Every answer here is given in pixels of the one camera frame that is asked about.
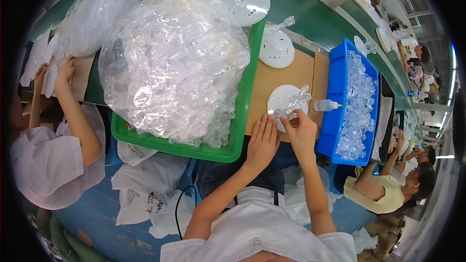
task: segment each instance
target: green tray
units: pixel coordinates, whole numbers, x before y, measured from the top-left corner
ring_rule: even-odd
[[[184,144],[170,144],[168,139],[155,137],[149,133],[138,134],[136,130],[128,130],[126,121],[119,115],[112,115],[112,135],[115,139],[134,144],[137,146],[158,150],[165,153],[210,160],[223,163],[236,161],[241,154],[243,147],[244,133],[246,131],[246,121],[248,120],[249,103],[253,91],[254,77],[256,74],[257,61],[259,60],[260,43],[264,33],[265,18],[254,24],[249,33],[249,48],[251,51],[251,61],[245,68],[241,82],[238,86],[238,96],[236,96],[235,118],[232,119],[228,145],[221,148],[212,148],[208,144],[201,144],[193,147]]]

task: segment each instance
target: black cable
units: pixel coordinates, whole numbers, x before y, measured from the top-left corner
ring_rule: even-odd
[[[196,207],[198,205],[198,195],[197,195],[197,189],[195,188],[194,185],[189,185],[189,186],[186,186],[185,189],[183,189],[183,191],[181,192],[181,194],[179,195],[178,197],[178,202],[176,203],[176,207],[175,207],[175,220],[176,220],[176,227],[178,228],[178,234],[179,234],[179,238],[180,240],[183,240],[183,237],[181,236],[181,231],[179,229],[179,224],[178,224],[178,204],[179,204],[179,201],[181,200],[181,196],[183,196],[183,193],[188,189],[188,188],[194,188],[194,194],[195,194],[195,197],[194,197],[194,206]]]

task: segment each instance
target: water bottle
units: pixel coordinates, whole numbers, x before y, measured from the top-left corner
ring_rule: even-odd
[[[419,96],[419,91],[414,91],[414,90],[408,90],[406,92],[407,97],[413,97],[413,96]]]
[[[338,102],[331,101],[329,99],[316,100],[314,102],[314,110],[316,112],[329,112],[341,106]]]

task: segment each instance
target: glue bottle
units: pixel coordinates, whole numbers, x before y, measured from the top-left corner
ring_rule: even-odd
[[[338,102],[334,102],[329,99],[316,100],[314,102],[314,110],[316,112],[329,112],[340,106],[341,104],[338,104]]]

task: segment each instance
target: yellow shirt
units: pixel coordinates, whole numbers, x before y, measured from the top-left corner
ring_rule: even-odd
[[[362,168],[355,168],[356,177],[362,172]],[[355,187],[356,178],[347,177],[344,185],[343,195],[351,199],[360,206],[374,213],[391,213],[399,209],[405,201],[405,196],[401,192],[401,183],[390,175],[371,176],[370,180],[381,184],[385,188],[385,195],[378,201],[375,201],[360,193]]]

